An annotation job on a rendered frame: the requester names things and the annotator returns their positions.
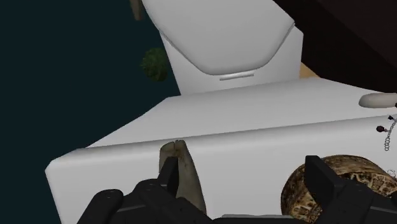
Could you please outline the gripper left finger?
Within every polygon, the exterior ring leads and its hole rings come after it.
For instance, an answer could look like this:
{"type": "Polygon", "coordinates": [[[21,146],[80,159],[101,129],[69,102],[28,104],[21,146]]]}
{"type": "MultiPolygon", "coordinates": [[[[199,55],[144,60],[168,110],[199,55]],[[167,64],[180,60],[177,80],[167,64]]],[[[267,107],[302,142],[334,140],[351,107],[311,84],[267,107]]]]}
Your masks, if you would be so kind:
{"type": "Polygon", "coordinates": [[[131,193],[109,189],[96,193],[77,224],[214,224],[183,197],[178,158],[166,159],[156,179],[140,181],[131,193]]]}

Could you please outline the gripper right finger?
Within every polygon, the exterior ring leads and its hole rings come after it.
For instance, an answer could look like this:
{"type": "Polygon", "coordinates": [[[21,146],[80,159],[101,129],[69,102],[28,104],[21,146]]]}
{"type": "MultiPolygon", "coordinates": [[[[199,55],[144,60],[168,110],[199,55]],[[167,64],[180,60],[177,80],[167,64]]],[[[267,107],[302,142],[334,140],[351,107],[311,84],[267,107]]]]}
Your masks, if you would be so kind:
{"type": "Polygon", "coordinates": [[[388,198],[341,178],[316,155],[305,157],[304,183],[322,209],[315,224],[397,224],[397,193],[388,198]]]}

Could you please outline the beige tapered object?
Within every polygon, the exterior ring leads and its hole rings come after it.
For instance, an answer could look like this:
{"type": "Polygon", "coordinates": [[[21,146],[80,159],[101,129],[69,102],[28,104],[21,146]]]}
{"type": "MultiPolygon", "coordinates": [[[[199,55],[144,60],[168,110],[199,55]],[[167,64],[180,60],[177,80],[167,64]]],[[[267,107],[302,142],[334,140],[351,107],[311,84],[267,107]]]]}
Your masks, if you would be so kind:
{"type": "Polygon", "coordinates": [[[183,197],[196,208],[207,214],[199,175],[194,161],[184,140],[177,140],[163,145],[159,154],[159,171],[168,157],[178,158],[179,186],[176,197],[183,197]]]}

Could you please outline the brown patterned round container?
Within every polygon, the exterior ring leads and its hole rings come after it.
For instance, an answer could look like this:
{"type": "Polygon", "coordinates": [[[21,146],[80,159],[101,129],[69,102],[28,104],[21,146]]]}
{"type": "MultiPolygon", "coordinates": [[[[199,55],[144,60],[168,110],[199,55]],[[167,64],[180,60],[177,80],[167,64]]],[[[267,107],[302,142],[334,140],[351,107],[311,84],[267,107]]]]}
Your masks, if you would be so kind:
{"type": "MultiPolygon", "coordinates": [[[[385,197],[397,192],[397,179],[366,158],[332,155],[323,160],[341,178],[361,182],[385,197]]],[[[304,185],[304,172],[305,166],[301,165],[288,178],[281,193],[281,211],[283,215],[314,224],[322,209],[304,185]]]]}

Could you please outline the pale oval object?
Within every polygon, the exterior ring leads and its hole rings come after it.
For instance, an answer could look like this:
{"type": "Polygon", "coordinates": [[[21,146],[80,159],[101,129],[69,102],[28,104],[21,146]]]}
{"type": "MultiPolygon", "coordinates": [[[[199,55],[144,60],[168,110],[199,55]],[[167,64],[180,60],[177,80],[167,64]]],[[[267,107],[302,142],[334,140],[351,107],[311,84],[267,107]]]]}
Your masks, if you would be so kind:
{"type": "Polygon", "coordinates": [[[371,93],[363,95],[358,104],[364,108],[393,108],[397,105],[397,93],[371,93]]]}

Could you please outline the green round plant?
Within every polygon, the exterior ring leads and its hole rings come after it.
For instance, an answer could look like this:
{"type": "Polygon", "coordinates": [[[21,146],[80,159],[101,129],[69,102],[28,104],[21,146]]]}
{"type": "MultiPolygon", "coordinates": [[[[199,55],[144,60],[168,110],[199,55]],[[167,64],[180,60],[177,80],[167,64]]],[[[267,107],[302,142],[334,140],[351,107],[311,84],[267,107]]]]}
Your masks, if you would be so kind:
{"type": "Polygon", "coordinates": [[[144,74],[152,81],[164,81],[167,78],[169,60],[163,48],[151,48],[141,62],[144,74]]]}

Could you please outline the brown wooden piece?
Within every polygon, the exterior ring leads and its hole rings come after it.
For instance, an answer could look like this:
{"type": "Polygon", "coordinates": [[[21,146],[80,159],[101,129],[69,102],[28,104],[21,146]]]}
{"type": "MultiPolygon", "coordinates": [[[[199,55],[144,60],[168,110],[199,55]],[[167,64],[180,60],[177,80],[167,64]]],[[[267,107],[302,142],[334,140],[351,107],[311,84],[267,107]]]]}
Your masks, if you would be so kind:
{"type": "Polygon", "coordinates": [[[144,7],[142,0],[129,0],[134,19],[140,21],[144,18],[144,7]]]}

